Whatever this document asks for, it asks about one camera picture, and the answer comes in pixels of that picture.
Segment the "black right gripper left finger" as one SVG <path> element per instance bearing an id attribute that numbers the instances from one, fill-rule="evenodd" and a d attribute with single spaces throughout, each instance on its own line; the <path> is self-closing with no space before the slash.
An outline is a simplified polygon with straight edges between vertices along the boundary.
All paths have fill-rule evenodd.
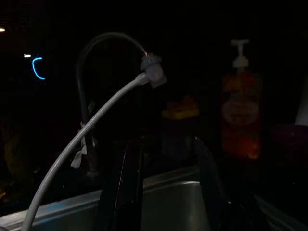
<path id="1" fill-rule="evenodd" d="M 97 231 L 141 229 L 144 139 L 129 141 L 103 184 L 97 206 Z"/>

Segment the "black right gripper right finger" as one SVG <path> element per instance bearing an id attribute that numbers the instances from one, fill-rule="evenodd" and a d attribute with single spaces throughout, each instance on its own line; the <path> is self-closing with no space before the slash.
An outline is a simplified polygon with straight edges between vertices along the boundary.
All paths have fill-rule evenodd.
<path id="1" fill-rule="evenodd" d="M 212 153 L 195 137 L 194 150 L 198 159 L 202 196 L 212 231 L 238 231 L 238 211 L 225 192 L 223 182 Z"/>

